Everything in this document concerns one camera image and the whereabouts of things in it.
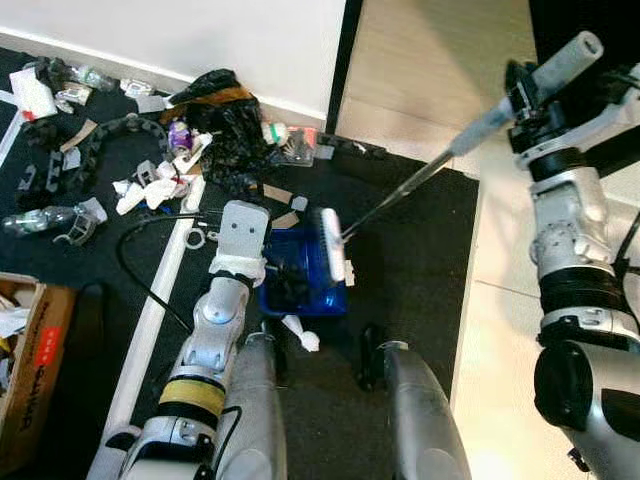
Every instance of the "baseboard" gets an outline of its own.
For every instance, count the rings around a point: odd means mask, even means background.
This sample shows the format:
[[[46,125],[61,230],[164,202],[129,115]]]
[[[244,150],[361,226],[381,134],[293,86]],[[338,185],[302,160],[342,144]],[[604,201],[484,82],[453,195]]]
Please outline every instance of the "baseboard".
[[[0,27],[0,47],[33,56],[60,57],[71,64],[92,65],[114,78],[136,78],[168,93],[178,92],[195,80],[172,70],[5,27]],[[256,96],[268,120],[324,130],[326,115],[322,112],[282,99]]]

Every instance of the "black carpet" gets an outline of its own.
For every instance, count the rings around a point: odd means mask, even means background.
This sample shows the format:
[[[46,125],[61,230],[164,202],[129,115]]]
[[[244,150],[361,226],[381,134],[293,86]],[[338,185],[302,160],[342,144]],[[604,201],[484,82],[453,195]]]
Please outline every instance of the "black carpet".
[[[0,50],[0,78],[15,67],[5,57],[14,61],[15,54]],[[119,93],[98,93],[76,115],[59,114],[52,120],[71,136],[87,116],[100,122],[133,110],[133,102]],[[119,235],[143,213],[119,217],[111,182],[127,177],[140,161],[155,160],[157,155],[155,141],[145,135],[128,135],[106,145],[94,190],[110,219],[81,248],[53,246],[52,234],[16,240],[0,233],[0,271],[28,273],[77,288],[100,281],[109,293],[104,345],[96,345],[90,359],[65,357],[38,461],[12,478],[71,479],[86,474],[144,303],[144,295],[118,269],[113,251]],[[18,138],[0,169],[0,217],[14,213],[13,193],[31,161],[45,168],[46,152],[29,149]],[[395,156],[364,160],[338,155],[331,161],[316,161],[313,168],[280,169],[267,183],[306,195],[312,205],[335,208],[348,225],[419,165]],[[477,187],[477,182],[462,174],[444,170],[349,243],[347,253],[357,278],[349,290],[349,314],[305,321],[306,328],[320,336],[319,353],[306,353],[291,335],[281,335],[288,363],[280,396],[289,478],[391,478],[386,395],[382,390],[361,392],[353,379],[359,360],[358,334],[368,322],[383,325],[393,338],[409,342],[450,392]],[[56,203],[71,205],[86,198],[67,194]],[[202,206],[219,207],[226,200],[216,187],[207,186]],[[267,206],[272,218],[286,212],[275,203]],[[147,227],[127,245],[130,261],[149,282],[172,228],[168,223]],[[211,244],[185,253],[171,302],[186,318],[207,288],[207,267],[214,253]],[[245,331],[255,331],[261,318],[254,296]],[[184,339],[182,330],[167,317],[136,406],[135,424],[142,425],[153,414],[163,373]]]

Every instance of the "tile floor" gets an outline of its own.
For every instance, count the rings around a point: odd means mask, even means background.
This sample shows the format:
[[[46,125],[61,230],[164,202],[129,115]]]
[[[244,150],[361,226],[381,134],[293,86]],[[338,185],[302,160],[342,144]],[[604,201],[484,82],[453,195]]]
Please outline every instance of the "tile floor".
[[[456,133],[351,98],[345,98],[338,126],[340,135],[418,159],[432,158]],[[533,405],[542,311],[528,255],[534,232],[530,180],[515,168],[504,138],[504,133],[496,135],[453,163],[481,182],[454,375],[454,415],[474,480],[584,480],[588,475],[566,458],[568,440]],[[640,164],[604,181],[614,251],[640,206],[638,179]],[[640,263],[640,238],[631,251]],[[629,276],[626,289],[637,305],[638,277]]]

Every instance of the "cardboard box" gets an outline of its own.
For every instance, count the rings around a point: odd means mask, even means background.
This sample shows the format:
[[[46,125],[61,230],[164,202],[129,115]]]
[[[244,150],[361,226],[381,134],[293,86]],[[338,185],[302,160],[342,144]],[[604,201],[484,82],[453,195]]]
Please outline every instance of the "cardboard box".
[[[9,389],[0,397],[0,476],[35,455],[49,401],[62,363],[75,291],[38,283],[35,278],[0,273],[0,293],[29,307],[18,335]]]

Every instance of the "purple can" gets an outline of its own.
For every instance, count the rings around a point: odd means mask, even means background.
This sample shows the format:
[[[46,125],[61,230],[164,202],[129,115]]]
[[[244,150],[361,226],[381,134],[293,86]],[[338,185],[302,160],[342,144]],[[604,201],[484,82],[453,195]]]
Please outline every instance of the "purple can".
[[[191,147],[193,147],[193,138],[191,138],[189,125],[183,120],[171,122],[169,125],[169,148],[171,152],[177,157],[178,155],[191,153]]]

